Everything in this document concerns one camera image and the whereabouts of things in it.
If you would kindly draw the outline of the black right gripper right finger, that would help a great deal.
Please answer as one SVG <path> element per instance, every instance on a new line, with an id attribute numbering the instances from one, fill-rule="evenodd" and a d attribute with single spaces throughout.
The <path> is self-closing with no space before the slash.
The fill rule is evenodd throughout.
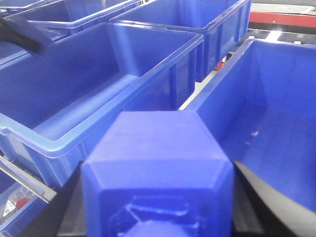
<path id="1" fill-rule="evenodd" d="M 316 213 L 277 191 L 241 162 L 235 166 L 249 182 L 259 199 L 297 237 L 316 235 Z"/>

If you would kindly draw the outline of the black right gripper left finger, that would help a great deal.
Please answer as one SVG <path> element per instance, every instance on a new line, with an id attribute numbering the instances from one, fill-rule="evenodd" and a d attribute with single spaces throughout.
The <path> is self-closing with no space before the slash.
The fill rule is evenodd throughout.
<path id="1" fill-rule="evenodd" d="M 84 207 L 81 179 L 70 181 L 22 231 L 22 236 L 84 236 Z"/>

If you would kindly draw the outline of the black left arm gripper tip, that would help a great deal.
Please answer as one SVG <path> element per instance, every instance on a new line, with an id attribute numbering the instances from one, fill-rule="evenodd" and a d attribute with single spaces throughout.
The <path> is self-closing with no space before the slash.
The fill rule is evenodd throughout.
<path id="1" fill-rule="evenodd" d="M 0 18 L 0 40 L 41 55 L 52 39 L 24 18 Z"/>

